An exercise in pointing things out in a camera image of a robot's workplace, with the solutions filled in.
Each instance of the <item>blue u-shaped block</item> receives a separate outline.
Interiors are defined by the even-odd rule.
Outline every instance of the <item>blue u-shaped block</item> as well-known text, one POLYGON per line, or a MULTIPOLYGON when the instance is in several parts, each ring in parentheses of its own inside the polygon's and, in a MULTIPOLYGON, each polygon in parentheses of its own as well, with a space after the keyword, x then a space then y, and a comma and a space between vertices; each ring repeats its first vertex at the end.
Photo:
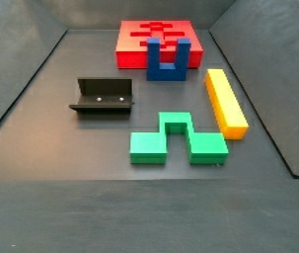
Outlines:
POLYGON ((177 40, 176 62, 160 62, 160 38, 148 40, 148 81, 186 81, 192 41, 189 38, 177 40))

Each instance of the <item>red square base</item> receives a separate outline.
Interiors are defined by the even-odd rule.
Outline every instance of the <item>red square base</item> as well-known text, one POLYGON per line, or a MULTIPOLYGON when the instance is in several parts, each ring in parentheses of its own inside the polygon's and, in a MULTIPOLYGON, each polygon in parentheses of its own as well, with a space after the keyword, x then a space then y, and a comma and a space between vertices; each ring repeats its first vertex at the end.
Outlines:
POLYGON ((148 68, 148 38, 161 38, 161 62, 174 62, 178 38, 190 38, 189 68, 202 63, 204 48, 190 21, 123 21, 117 45, 119 68, 148 68))

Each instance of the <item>green block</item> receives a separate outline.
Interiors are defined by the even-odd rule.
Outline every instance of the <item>green block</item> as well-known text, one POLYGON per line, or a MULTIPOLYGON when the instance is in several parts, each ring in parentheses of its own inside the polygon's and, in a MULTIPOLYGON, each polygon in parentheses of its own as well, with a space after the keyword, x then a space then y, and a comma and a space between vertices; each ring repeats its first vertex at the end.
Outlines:
POLYGON ((160 132, 134 132, 132 135, 133 163, 165 163, 169 133, 185 133, 192 164, 226 162, 229 148, 224 135, 218 132, 194 132, 190 113, 161 112, 158 120, 160 132))
POLYGON ((168 155, 166 136, 160 132, 133 132, 132 162, 165 163, 168 155))

